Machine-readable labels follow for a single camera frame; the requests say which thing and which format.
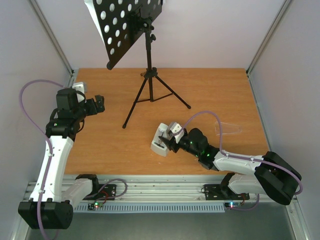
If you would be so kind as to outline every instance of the wooden table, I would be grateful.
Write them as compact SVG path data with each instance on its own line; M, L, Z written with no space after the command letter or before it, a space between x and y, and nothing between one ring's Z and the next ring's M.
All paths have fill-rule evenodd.
M69 155L66 174L115 175L196 175L223 174L208 171L189 153L180 150L167 157L155 154L151 141L160 123L183 125L193 114L210 110L223 123L241 126L241 133L223 135L227 151L263 155L266 138L244 69L166 68L159 76L189 105L187 109L175 96L156 102L138 103L126 129L122 125L142 84L145 69L80 69L77 82L86 82L87 98L102 95L105 112L85 119ZM154 98L170 93L156 79ZM149 98L148 84L140 99ZM219 146L216 119L209 114L196 117L187 127L199 128L211 145Z

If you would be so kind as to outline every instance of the tripod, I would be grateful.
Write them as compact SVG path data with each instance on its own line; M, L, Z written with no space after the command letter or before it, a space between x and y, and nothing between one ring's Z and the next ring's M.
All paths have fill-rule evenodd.
M151 34L151 31L154 30L155 28L151 25L151 21L148 21L149 19L145 19L145 22L143 23L143 31L145 33L145 48L146 48L146 59L147 59L147 69L145 74L143 75L143 73L141 75L143 75L144 80L143 83L140 87L140 90L138 92L138 94L136 95L136 98L133 102L133 105L130 109L130 112L128 114L128 116L126 117L126 120L122 126L123 129L126 128L127 123L131 117L132 112L135 109L135 106L137 103L142 103L142 102L146 102L146 101L150 101L150 102L155 102L158 101L160 99L164 99L166 97L169 97L171 95L175 95L188 109L191 109L191 106L188 105L171 87L169 87L159 76L158 76L158 72L157 72L157 68L156 67L152 67L152 62L151 62L151 43L153 41L156 40L156 36L154 34ZM153 78L156 78L160 83L162 83L162 85L164 85L171 93L156 98L154 99L154 92L153 92L153 83L152 80ZM149 99L143 99L143 100L139 100L139 97L141 95L142 90L144 89L146 82L148 81L149 83Z

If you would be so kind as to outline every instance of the metal floor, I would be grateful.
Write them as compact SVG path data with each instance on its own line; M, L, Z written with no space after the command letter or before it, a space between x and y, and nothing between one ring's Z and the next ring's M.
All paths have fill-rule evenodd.
M47 231L53 237L54 231ZM27 240L42 240L30 230ZM284 206L226 213L76 213L57 240L294 240Z

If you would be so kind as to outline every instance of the cable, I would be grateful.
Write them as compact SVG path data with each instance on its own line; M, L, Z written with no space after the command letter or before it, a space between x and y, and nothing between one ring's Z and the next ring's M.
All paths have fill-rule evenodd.
M225 151L222 149L222 135L223 135L223 131L222 131L222 124L221 124L221 121L220 121L220 118L218 117L218 115L212 111L200 111L198 113L196 113L195 115L193 115L192 117L189 118L188 121L186 121L186 123L183 125L183 127L176 133L173 134L173 136L176 136L178 135L179 133L181 133L186 127L187 125L197 116L201 115L201 114L211 114L213 116L215 116L218 124L219 124L219 150L221 152L221 154L223 154L224 156L226 156L227 158L228 157L232 157L232 158L235 158L235 159L240 159L240 160L247 160L247 161L255 161L255 162L259 162L259 163L262 163L262 164L266 164L266 165L270 165L272 167L275 167L275 168L278 168L284 172L286 172L287 174L289 174L291 177L293 177L296 182L299 184L299 190L297 192L295 192L295 195L298 195L300 193L302 193L303 191L303 185L300 181L300 179L294 174L292 173L291 171L289 171L288 169L280 166L280 165L277 165L277 164L274 164L272 162L268 162L268 161L264 161L264 160L260 160L260 159L256 159L254 157L242 157L242 156L237 156L237 155L232 155L232 154L229 154L228 152L225 153Z
M105 191L101 191L101 193L105 194L105 198L104 198L104 201L103 201L103 203L102 203L102 205L103 205L103 204L105 204L105 203L106 203L106 201L107 201L107 199L108 199L109 195L108 195L108 193L106 193Z
M112 182L115 182L115 181L119 181L119 182L122 182L124 184L124 191L122 193L120 193L119 195L116 195L116 196L108 196L107 199L115 199L115 198L119 198L119 197L125 195L126 192L128 191L127 182L122 178L115 178L115 179L111 179L111 180L107 181L102 187L100 187L100 189L98 190L97 193L88 195L88 196L86 196L86 198L92 198L92 197L96 196L98 193L100 193L105 188L105 186L107 186L108 184L110 184Z
M84 127L85 127L85 120L83 119L83 120L81 121L81 123L82 123L82 126L81 126L81 128L80 128L76 133L80 133L80 132L82 131L82 129L84 129Z
M260 194L257 194L256 195L256 202L255 204L250 207L250 208L242 208L242 207L225 207L225 209L228 209L228 210L237 210L237 211L251 211L253 209L255 209L258 204L259 204L259 201L260 201Z
M242 201L242 203L240 204L240 205L242 206L243 204L245 204L246 198L245 198L245 195L244 195L243 193L241 193L240 195L241 195L241 197L243 198L243 201Z
M39 224L39 229L40 229L40 232L41 232L43 238L45 240L50 240L50 238L47 236L47 234L45 232L45 229L44 229L44 226L43 226L43 223L42 223L42 219L41 219L41 202L42 202L43 191L44 191L44 188L45 188L45 184L46 184L46 180L47 180L47 176L48 176L48 172L49 172L50 163L51 163L51 160L52 160L53 146L51 144L51 141L47 137L46 133L28 115L27 111L25 110L25 107L24 107L24 104L23 104L23 100L22 100L22 96L23 96L23 93L24 93L25 89L28 86L30 86L31 84L35 84L35 83L54 84L54 85L59 86L61 88L63 88L63 85L61 85L61 84L59 84L57 82L54 82L54 81L50 81L50 80L38 79L38 80L33 80L33 81L30 81L30 82L26 83L21 88L20 93L19 93L19 105L20 105L20 108L21 108L22 112L30 120L30 122L44 135L45 141L47 142L47 144L49 146L49 158L48 158L48 161L47 161L47 164L46 164L46 167L45 167L45 171L44 171L44 175L43 175L43 179L42 179L42 183L41 183L41 187L40 187L41 192L39 193L39 198L38 198L38 202L37 202L37 205L36 205L36 217L37 217L38 224ZM55 234L53 240L58 237L58 234L59 234L59 230L56 231L56 234Z

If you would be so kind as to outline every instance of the music stand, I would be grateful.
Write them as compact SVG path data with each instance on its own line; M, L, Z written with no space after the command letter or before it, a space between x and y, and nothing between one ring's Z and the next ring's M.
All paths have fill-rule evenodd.
M175 95L188 109L191 109L191 106L158 76L157 68L152 67L151 43L156 40L155 35L151 34L152 30L155 29L152 26L152 22L161 13L162 4L162 0L93 0L101 37L109 57L109 62L106 65L109 70L119 62L138 38L145 33L147 69L145 73L141 74L144 76L144 80L122 126L124 129L137 103L155 102ZM156 78L171 93L154 99L153 78ZM139 100L147 81L149 83L149 98Z

